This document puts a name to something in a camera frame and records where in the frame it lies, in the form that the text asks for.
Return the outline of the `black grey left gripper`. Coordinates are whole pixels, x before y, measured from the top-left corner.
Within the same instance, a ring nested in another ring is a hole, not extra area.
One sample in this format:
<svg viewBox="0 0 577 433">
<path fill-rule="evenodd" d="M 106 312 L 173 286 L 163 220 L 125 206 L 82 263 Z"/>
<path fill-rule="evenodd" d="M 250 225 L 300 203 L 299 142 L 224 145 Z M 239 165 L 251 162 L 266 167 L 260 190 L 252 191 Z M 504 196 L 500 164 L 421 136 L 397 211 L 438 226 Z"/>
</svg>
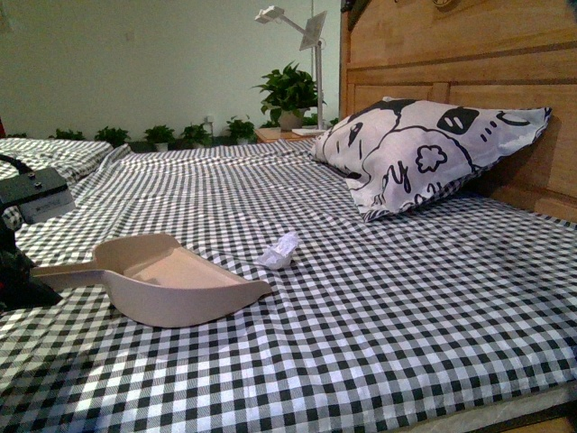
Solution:
<svg viewBox="0 0 577 433">
<path fill-rule="evenodd" d="M 29 225 L 64 215 L 75 208 L 66 180 L 53 168 L 34 170 L 11 156 L 1 160 L 18 170 L 1 181 L 1 209 L 17 207 Z M 33 261 L 15 243 L 14 230 L 1 223 L 1 310 L 49 307 L 61 296 L 32 275 Z"/>
</svg>

